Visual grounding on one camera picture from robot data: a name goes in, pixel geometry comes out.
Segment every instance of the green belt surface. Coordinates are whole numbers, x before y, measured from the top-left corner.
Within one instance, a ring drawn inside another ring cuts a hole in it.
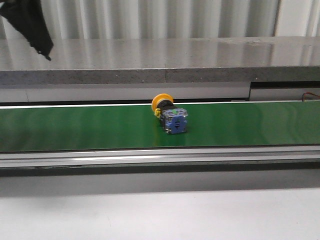
[[[0,152],[320,144],[320,101],[178,106],[173,135],[149,105],[0,109]]]

